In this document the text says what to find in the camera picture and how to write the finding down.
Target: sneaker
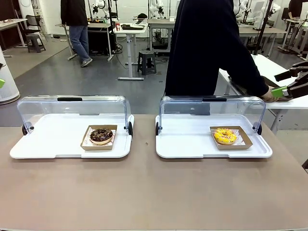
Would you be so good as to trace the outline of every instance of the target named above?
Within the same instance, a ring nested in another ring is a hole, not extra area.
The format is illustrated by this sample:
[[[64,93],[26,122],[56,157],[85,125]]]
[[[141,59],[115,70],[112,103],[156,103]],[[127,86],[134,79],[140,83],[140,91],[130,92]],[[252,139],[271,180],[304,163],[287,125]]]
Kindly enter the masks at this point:
[[[81,64],[81,67],[85,67],[87,66],[89,63],[91,63],[93,61],[93,59],[89,59],[89,60],[86,60],[86,61],[83,61],[82,64]]]

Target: display case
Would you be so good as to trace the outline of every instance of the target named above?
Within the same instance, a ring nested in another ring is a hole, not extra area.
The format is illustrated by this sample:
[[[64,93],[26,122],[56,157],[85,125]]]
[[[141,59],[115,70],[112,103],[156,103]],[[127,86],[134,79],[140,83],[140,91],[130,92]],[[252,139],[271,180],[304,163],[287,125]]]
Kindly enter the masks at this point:
[[[12,158],[120,158],[130,151],[134,116],[124,96],[30,96],[17,107],[24,136]],[[116,126],[112,150],[81,147],[91,125]]]
[[[156,152],[163,158],[268,158],[262,138],[265,103],[258,97],[163,97],[156,117]],[[239,127],[252,145],[220,150],[211,128]]]

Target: chocolate donut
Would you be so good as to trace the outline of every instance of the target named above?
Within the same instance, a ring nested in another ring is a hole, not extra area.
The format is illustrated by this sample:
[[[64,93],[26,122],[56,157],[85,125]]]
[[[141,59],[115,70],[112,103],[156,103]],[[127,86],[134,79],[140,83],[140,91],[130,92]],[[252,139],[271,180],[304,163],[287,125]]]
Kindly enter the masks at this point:
[[[107,128],[96,129],[90,134],[91,142],[98,145],[103,145],[111,141],[112,131]]]

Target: brown paper box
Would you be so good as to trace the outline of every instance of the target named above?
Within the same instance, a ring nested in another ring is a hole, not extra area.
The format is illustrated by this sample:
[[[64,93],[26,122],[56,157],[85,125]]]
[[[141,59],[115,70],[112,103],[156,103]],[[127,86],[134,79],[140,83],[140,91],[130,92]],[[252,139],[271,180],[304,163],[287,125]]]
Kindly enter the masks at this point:
[[[88,146],[83,146],[83,141],[84,139],[86,138],[86,135],[87,135],[87,132],[89,130],[89,128],[92,128],[92,129],[103,129],[103,128],[108,128],[110,130],[117,130],[117,125],[89,125],[86,132],[85,132],[85,135],[83,136],[83,139],[82,139],[82,142],[81,142],[81,147],[86,150],[86,151],[110,151],[112,150],[112,147],[113,147],[113,144],[112,145],[109,145],[109,146],[93,146],[93,147],[88,147]]]
[[[218,128],[227,128],[231,130],[238,130],[243,141],[245,142],[245,145],[224,145],[221,143],[218,143],[215,139],[215,137],[212,134],[212,137],[215,141],[216,146],[218,147],[218,150],[246,150],[250,148],[253,144],[247,134],[244,132],[244,130],[240,126],[221,126],[221,127],[210,127],[210,130],[212,129],[218,129]]]

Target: black stool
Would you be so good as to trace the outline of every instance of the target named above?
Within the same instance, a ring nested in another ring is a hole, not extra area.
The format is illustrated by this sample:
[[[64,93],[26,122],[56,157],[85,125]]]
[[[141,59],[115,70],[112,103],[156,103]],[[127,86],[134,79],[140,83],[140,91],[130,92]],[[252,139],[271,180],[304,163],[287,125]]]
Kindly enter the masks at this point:
[[[37,53],[41,53],[41,49],[46,50],[42,40],[40,39],[40,36],[37,34],[28,34],[26,35],[27,39],[27,47],[28,47],[28,52],[32,51],[37,51]]]
[[[156,73],[155,54],[151,51],[139,52],[138,58],[138,72],[142,71],[142,75],[145,76],[148,71],[154,71]]]

